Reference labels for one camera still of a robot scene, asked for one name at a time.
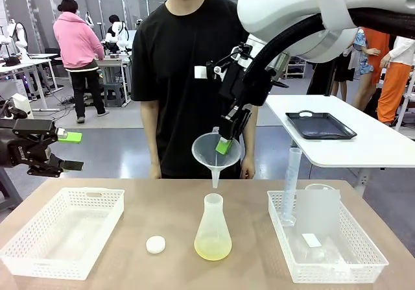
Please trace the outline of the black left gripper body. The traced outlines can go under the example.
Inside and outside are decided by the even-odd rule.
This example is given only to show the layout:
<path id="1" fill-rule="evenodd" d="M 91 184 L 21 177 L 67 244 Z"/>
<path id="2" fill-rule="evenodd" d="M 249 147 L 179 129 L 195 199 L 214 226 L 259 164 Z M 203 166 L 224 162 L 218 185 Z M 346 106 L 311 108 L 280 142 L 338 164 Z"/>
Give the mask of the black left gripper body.
<path id="1" fill-rule="evenodd" d="M 19 164 L 45 168 L 49 136 L 43 134 L 16 134 L 11 128 L 0 128 L 0 167 Z"/>

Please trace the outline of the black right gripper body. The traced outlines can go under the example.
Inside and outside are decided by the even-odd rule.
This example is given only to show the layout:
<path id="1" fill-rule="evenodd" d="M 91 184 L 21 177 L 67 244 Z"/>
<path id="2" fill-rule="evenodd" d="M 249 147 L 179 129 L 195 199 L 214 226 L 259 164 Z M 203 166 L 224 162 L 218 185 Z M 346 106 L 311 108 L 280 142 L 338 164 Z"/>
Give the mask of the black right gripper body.
<path id="1" fill-rule="evenodd" d="M 253 80 L 244 80 L 244 74 L 242 66 L 231 63 L 224 74 L 219 95 L 239 107 L 246 104 L 263 106 L 272 89 L 272 69 L 262 69 Z"/>

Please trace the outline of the clear plastic funnel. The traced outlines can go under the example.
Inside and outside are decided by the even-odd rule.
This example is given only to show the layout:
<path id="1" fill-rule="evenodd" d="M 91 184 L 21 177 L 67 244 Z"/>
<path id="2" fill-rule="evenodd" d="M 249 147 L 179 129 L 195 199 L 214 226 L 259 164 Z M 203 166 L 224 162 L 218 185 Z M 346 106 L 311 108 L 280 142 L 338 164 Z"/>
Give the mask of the clear plastic funnel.
<path id="1" fill-rule="evenodd" d="M 211 132 L 198 137 L 191 147 L 195 160 L 211 171 L 212 186 L 215 189 L 219 186 L 221 172 L 239 162 L 242 154 L 240 143 L 233 139 L 228 153 L 221 155 L 215 150 L 219 139 L 219 128 L 214 127 Z"/>

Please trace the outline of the clear plastic graduated cylinder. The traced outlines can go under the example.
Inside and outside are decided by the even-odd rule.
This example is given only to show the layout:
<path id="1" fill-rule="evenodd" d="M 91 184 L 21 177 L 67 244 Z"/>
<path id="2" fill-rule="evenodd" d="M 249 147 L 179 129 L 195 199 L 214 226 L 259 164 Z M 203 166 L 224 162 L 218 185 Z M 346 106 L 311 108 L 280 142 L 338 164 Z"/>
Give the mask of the clear plastic graduated cylinder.
<path id="1" fill-rule="evenodd" d="M 292 211 L 294 207 L 294 196 L 296 193 L 301 157 L 301 149 L 297 147 L 290 148 L 280 215 L 280 220 L 283 226 L 294 226 L 296 221 Z"/>

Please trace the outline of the clear plastic measuring beaker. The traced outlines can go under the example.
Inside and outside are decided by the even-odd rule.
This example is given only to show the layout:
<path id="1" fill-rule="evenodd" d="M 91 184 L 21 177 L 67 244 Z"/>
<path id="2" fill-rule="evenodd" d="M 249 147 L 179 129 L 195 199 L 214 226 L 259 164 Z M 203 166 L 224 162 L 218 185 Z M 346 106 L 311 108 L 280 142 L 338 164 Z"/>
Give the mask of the clear plastic measuring beaker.
<path id="1" fill-rule="evenodd" d="M 296 192 L 296 230 L 299 234 L 328 236 L 340 228 L 340 191 L 305 189 Z"/>

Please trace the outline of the person's left forearm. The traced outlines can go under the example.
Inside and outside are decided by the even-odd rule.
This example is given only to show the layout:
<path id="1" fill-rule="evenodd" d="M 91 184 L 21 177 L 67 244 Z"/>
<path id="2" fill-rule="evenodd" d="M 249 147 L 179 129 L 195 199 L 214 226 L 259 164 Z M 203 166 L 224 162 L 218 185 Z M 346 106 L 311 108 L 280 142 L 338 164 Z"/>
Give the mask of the person's left forearm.
<path id="1" fill-rule="evenodd" d="M 254 158 L 255 152 L 255 136 L 256 136 L 256 126 L 257 126 L 257 117 L 258 117 L 257 106 L 252 106 L 251 114 L 248 119 L 248 122 L 243 130 L 243 141 L 244 141 L 244 157 L 248 159 Z"/>

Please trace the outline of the wooden shoe rack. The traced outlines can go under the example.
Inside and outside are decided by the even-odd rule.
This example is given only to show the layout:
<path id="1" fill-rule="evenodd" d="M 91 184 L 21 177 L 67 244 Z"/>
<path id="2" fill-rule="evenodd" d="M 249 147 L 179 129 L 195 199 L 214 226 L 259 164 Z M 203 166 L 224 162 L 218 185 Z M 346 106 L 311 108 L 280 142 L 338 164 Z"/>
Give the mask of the wooden shoe rack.
<path id="1" fill-rule="evenodd" d="M 304 78 L 307 62 L 301 58 L 292 57 L 287 64 L 283 78 Z"/>

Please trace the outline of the grey plastic step stool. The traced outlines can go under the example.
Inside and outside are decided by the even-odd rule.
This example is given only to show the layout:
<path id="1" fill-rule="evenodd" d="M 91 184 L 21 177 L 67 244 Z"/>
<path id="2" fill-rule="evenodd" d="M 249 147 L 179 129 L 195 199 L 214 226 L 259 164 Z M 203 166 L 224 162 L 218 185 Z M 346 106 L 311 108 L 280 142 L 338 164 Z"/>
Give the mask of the grey plastic step stool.
<path id="1" fill-rule="evenodd" d="M 103 89 L 105 107 L 122 107 L 125 103 L 125 95 L 120 83 L 104 84 Z"/>

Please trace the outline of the person in black t-shirt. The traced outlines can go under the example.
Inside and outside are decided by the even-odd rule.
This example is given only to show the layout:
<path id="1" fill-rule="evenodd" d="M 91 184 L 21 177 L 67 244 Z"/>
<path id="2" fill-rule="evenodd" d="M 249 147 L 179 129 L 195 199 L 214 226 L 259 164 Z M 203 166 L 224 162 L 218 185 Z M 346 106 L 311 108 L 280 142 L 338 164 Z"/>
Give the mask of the person in black t-shirt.
<path id="1" fill-rule="evenodd" d="M 159 103 L 161 178 L 211 176 L 191 147 L 219 124 L 225 102 L 220 82 L 196 79 L 194 67 L 228 56 L 247 37 L 230 0 L 166 0 L 140 24 L 132 45 L 132 99 Z"/>

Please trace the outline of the black plastic tray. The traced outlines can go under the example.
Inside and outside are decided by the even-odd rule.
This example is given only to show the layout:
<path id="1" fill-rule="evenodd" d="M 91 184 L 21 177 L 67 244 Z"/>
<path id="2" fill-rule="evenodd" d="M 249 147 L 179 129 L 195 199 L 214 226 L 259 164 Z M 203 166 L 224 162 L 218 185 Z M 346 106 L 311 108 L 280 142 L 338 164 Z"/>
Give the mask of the black plastic tray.
<path id="1" fill-rule="evenodd" d="M 357 136 L 355 131 L 330 113 L 302 110 L 287 112 L 285 115 L 303 139 L 350 140 Z"/>

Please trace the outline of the white background work table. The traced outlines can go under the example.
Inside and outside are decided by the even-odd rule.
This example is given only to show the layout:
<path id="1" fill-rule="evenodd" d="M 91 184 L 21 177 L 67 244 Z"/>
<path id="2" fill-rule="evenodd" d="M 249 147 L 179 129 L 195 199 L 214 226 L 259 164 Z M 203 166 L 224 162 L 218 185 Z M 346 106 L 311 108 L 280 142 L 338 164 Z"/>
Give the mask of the white background work table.
<path id="1" fill-rule="evenodd" d="M 103 60 L 97 60 L 97 65 L 102 74 L 102 87 L 104 84 L 120 83 L 125 94 L 125 103 L 122 107 L 127 106 L 130 101 L 131 93 L 131 61 L 126 55 L 113 54 L 105 56 Z"/>

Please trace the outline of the person in pink hoodie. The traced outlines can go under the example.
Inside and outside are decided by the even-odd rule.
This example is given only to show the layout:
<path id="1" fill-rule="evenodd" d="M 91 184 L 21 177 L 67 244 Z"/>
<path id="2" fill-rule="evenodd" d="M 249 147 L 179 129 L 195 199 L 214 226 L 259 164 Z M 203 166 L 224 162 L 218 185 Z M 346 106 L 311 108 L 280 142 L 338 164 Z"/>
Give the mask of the person in pink hoodie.
<path id="1" fill-rule="evenodd" d="M 60 49 L 64 69 L 71 77 L 77 123 L 85 122 L 84 94 L 89 90 L 97 115 L 108 114 L 101 98 L 97 60 L 105 57 L 104 48 L 94 31 L 77 14 L 75 0 L 62 0 L 60 15 L 53 31 Z"/>

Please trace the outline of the translucent plastic conical flask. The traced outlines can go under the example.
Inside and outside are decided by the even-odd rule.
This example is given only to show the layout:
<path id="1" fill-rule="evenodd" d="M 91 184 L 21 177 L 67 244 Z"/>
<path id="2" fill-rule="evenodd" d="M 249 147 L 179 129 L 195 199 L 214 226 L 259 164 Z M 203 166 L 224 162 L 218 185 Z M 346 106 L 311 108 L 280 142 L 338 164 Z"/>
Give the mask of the translucent plastic conical flask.
<path id="1" fill-rule="evenodd" d="M 196 253 L 208 261 L 226 258 L 232 249 L 232 240 L 223 212 L 223 197 L 210 193 L 204 197 L 204 212 L 195 236 Z"/>

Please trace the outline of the white round flask cap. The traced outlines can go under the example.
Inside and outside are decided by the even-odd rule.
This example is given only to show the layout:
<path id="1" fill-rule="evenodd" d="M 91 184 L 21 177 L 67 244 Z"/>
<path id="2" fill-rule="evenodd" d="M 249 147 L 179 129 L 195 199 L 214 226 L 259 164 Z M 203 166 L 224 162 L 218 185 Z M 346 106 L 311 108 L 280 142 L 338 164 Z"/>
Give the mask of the white round flask cap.
<path id="1" fill-rule="evenodd" d="M 166 240 L 162 236 L 151 236 L 147 239 L 145 246 L 149 254 L 160 254 L 165 250 Z"/>

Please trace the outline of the mannequin in orange garment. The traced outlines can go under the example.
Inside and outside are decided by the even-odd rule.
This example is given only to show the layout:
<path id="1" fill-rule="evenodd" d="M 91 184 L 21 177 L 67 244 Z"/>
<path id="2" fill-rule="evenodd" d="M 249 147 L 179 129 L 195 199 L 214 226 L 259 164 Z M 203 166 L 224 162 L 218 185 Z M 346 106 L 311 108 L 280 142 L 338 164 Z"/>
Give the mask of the mannequin in orange garment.
<path id="1" fill-rule="evenodd" d="M 366 27 L 360 27 L 353 47 L 360 52 L 359 57 L 359 89 L 353 106 L 364 111 L 375 92 L 376 84 L 381 76 L 380 63 L 389 52 L 390 35 Z"/>

